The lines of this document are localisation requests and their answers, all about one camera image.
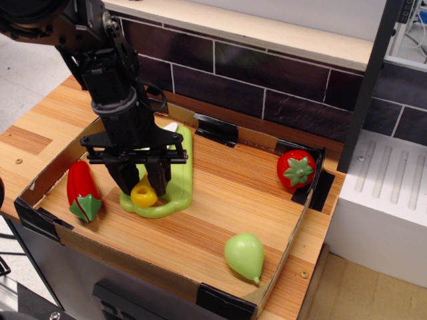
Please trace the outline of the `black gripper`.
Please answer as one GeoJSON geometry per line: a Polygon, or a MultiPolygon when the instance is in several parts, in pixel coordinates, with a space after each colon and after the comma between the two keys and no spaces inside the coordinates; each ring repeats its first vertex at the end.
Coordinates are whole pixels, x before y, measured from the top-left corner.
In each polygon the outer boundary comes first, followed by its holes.
{"type": "Polygon", "coordinates": [[[139,182],[137,164],[145,164],[157,196],[166,194],[171,164],[187,162],[183,136],[158,127],[143,85],[130,87],[123,97],[94,98],[91,107],[104,131],[87,135],[80,143],[92,163],[104,163],[126,195],[139,182]]]}

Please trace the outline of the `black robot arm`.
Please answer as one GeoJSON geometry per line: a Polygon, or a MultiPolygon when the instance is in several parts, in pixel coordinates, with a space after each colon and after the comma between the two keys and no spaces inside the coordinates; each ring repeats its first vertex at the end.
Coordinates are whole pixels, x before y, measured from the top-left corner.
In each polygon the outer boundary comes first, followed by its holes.
{"type": "Polygon", "coordinates": [[[126,194],[145,166],[158,196],[165,194],[171,166],[184,164],[183,137],[155,124],[139,78],[137,52],[101,1],[2,1],[1,33],[12,40],[51,45],[91,96],[104,131],[80,143],[92,164],[103,164],[126,194]]]}

